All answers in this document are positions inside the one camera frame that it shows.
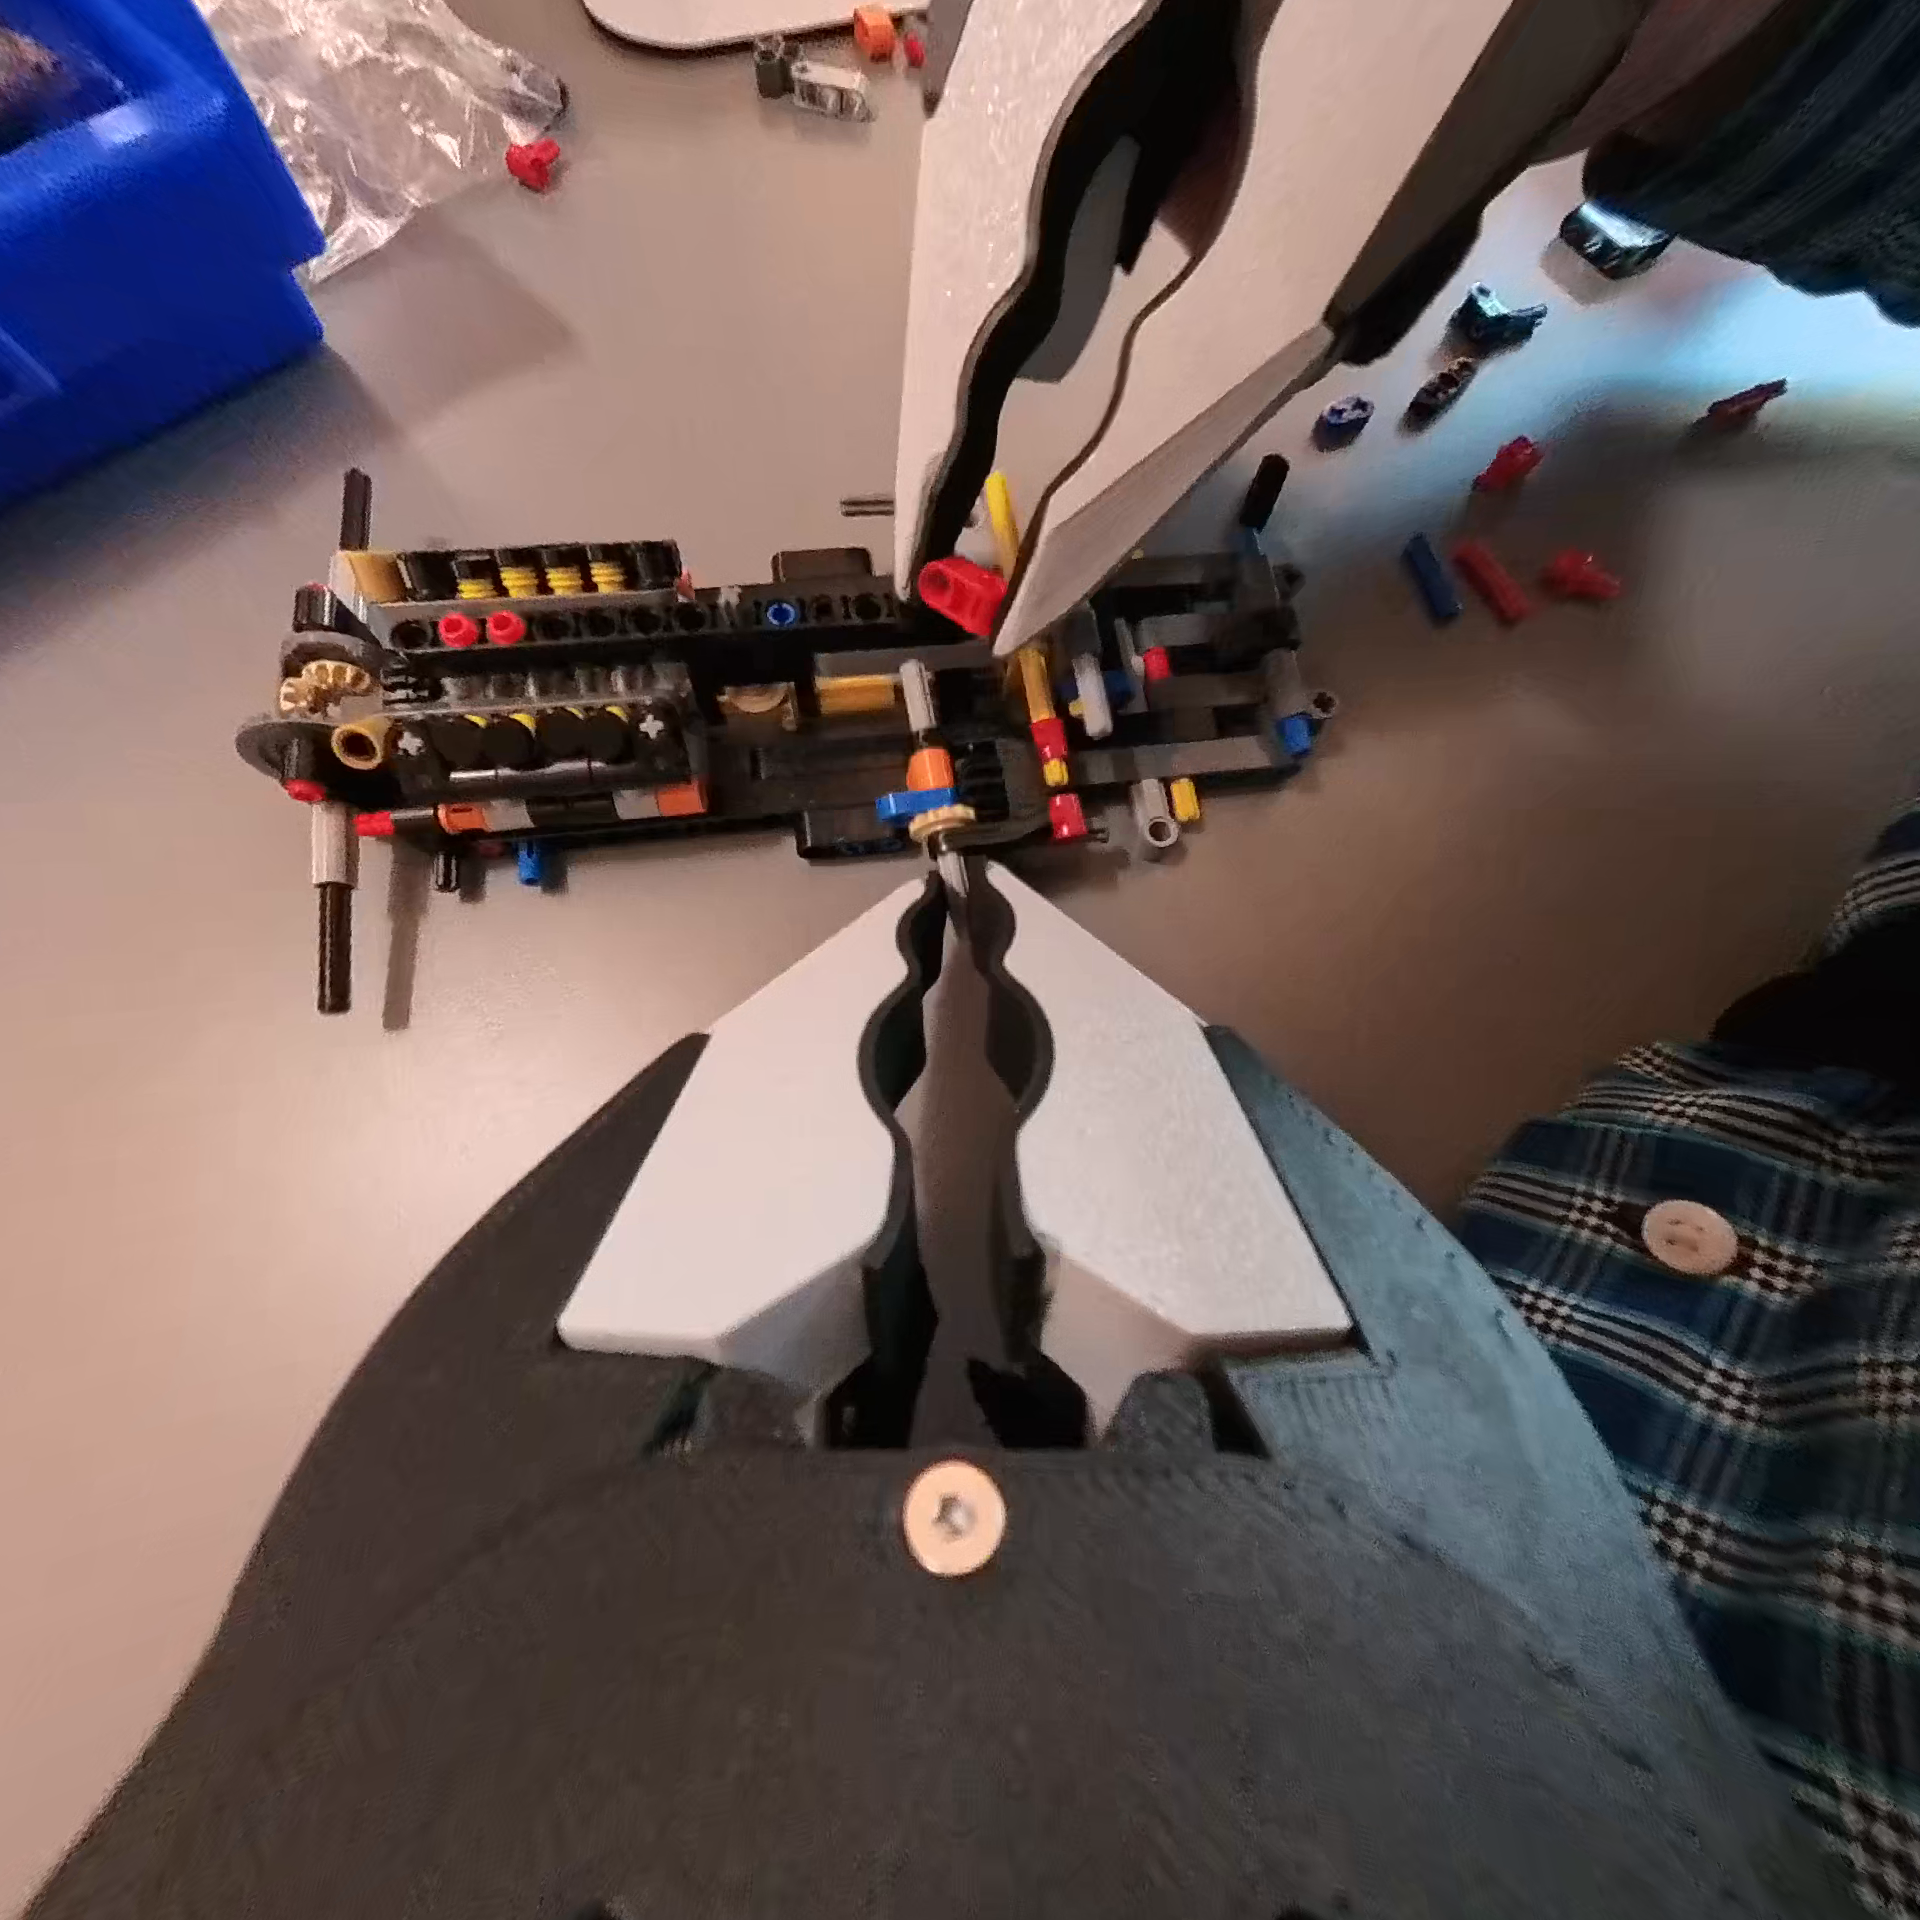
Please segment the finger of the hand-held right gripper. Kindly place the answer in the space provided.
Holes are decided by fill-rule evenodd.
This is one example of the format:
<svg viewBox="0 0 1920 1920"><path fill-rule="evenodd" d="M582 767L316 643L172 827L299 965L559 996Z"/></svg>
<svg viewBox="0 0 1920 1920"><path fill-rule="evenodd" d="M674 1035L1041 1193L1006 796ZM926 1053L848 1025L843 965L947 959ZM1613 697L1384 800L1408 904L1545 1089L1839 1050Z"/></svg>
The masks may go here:
<svg viewBox="0 0 1920 1920"><path fill-rule="evenodd" d="M900 587L956 546L1161 5L930 5L900 387Z"/></svg>
<svg viewBox="0 0 1920 1920"><path fill-rule="evenodd" d="M1245 28L1215 230L1123 338L1094 443L1046 492L996 622L1041 636L1331 352L1324 310L1507 5L1280 5Z"/></svg>

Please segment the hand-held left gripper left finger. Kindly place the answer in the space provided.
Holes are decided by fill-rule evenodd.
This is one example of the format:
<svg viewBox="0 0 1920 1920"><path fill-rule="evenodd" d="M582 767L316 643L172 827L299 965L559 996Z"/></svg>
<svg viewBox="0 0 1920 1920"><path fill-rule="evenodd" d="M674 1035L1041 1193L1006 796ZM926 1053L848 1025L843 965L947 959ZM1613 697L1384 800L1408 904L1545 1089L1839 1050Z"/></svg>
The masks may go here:
<svg viewBox="0 0 1920 1920"><path fill-rule="evenodd" d="M900 1126L947 887L902 884L719 1017L559 1339L781 1380L826 1446L902 1446L938 1328Z"/></svg>

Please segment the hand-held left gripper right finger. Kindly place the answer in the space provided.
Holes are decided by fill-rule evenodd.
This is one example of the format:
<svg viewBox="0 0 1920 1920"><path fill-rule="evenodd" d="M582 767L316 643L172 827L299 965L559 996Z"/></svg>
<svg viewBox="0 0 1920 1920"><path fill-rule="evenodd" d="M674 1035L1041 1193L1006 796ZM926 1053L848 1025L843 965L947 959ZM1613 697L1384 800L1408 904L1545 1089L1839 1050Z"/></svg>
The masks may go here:
<svg viewBox="0 0 1920 1920"><path fill-rule="evenodd" d="M1014 1103L996 1173L1006 1359L1083 1429L1152 1374L1331 1359L1352 1316L1208 1020L1002 864L964 936Z"/></svg>

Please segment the black lego vehicle chassis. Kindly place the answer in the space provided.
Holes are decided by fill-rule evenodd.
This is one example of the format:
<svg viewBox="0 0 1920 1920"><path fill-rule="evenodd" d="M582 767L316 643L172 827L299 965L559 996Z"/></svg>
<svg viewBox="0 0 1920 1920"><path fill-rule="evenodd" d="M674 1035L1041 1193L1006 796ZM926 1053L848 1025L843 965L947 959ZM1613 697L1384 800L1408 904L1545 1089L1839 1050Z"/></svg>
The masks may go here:
<svg viewBox="0 0 1920 1920"><path fill-rule="evenodd" d="M1120 809L1174 851L1215 786L1306 763L1334 691L1306 686L1293 563L1268 544L1291 458L1260 458L1229 544L1130 554L1022 657L995 657L864 546L770 554L698 587L677 544L370 544L345 470L341 540L291 593L271 709L238 755L307 818L316 1010L353 1007L365 842L414 849L436 889L513 858L534 889L579 849L791 831L807 864L921 858L876 800L902 785L900 664L934 674L979 822L964 854L1088 849Z"/></svg>

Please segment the lego axle with tan gear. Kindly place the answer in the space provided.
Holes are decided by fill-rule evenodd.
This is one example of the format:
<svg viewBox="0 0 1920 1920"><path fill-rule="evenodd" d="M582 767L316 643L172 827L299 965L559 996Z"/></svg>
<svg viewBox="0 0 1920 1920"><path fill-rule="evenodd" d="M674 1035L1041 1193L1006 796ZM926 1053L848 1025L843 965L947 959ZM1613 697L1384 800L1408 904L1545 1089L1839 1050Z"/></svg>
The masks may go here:
<svg viewBox="0 0 1920 1920"><path fill-rule="evenodd" d="M969 889L964 854L956 831L979 822L972 805L962 796L954 750L943 735L934 674L909 657L900 664L900 699L906 717L906 767L902 785L876 800L882 827L902 827L906 838L934 864L947 899L962 904Z"/></svg>

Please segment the person's right forearm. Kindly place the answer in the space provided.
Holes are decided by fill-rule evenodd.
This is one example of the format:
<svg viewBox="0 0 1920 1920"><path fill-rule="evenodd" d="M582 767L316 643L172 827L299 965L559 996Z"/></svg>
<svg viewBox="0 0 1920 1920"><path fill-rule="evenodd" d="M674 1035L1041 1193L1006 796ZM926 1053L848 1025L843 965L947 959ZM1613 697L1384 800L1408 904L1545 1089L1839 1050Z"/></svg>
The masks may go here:
<svg viewBox="0 0 1920 1920"><path fill-rule="evenodd" d="M1524 168L1803 298L1916 329L1916 5L1642 5Z"/></svg>

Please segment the grey and black lego connector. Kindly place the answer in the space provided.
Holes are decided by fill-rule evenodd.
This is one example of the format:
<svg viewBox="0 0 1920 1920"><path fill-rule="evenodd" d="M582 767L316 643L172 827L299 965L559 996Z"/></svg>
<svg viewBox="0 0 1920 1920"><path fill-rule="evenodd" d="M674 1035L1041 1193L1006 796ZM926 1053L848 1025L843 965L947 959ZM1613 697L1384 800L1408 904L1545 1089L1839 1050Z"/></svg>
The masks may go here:
<svg viewBox="0 0 1920 1920"><path fill-rule="evenodd" d="M807 61L797 38L761 37L750 45L754 96L826 124L871 124L868 75L843 63Z"/></svg>

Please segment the white monitor stand base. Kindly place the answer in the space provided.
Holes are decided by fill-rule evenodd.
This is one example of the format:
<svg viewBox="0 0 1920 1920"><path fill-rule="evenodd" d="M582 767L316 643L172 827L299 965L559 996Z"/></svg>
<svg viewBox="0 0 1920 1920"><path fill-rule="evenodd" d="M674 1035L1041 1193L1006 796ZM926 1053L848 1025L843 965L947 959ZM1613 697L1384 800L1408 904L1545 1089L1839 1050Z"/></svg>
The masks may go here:
<svg viewBox="0 0 1920 1920"><path fill-rule="evenodd" d="M582 5L612 38L659 55L736 51L768 37L851 32L868 5Z"/></svg>

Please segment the clear plastic bag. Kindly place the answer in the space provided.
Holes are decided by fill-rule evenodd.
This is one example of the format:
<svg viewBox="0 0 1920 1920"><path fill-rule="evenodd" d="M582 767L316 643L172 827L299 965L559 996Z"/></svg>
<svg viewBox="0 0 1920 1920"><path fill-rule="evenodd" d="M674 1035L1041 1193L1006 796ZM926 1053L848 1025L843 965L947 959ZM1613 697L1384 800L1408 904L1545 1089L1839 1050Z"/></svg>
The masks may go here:
<svg viewBox="0 0 1920 1920"><path fill-rule="evenodd" d="M566 82L450 5L199 5L326 234L304 289L384 251L414 212L506 178L512 148L562 128Z"/></svg>

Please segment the blue plastic bin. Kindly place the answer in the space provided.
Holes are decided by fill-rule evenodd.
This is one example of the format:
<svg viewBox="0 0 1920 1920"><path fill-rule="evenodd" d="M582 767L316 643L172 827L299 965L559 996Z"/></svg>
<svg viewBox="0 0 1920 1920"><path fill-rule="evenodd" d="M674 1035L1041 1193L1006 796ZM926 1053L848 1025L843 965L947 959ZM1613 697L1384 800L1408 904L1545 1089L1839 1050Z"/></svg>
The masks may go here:
<svg viewBox="0 0 1920 1920"><path fill-rule="evenodd" d="M326 234L199 5L5 5L56 61L5 143L5 507L326 340Z"/></svg>

